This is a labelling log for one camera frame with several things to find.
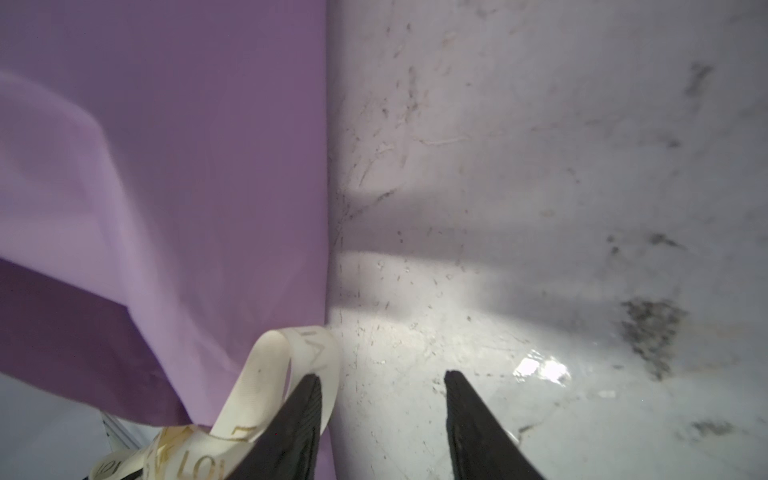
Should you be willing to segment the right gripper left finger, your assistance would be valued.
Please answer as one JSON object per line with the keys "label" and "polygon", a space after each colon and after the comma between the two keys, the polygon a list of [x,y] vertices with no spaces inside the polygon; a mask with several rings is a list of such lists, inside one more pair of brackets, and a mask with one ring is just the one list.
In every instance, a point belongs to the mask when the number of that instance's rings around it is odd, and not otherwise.
{"label": "right gripper left finger", "polygon": [[227,479],[313,479],[321,418],[321,380],[315,374],[307,374]]}

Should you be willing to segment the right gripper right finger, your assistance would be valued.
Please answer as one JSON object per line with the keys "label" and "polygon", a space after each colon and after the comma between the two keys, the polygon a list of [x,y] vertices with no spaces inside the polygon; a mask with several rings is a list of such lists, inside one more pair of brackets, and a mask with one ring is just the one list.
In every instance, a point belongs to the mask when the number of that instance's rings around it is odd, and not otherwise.
{"label": "right gripper right finger", "polygon": [[446,431],[453,477],[459,480],[543,480],[459,371],[444,376]]}

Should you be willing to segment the pink purple wrapping paper sheet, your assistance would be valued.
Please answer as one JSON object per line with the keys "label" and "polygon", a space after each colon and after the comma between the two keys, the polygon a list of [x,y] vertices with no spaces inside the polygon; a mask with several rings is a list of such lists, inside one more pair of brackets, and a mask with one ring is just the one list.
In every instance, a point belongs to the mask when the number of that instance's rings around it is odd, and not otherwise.
{"label": "pink purple wrapping paper sheet", "polygon": [[1,5],[1,475],[227,479],[325,327],[326,5]]}

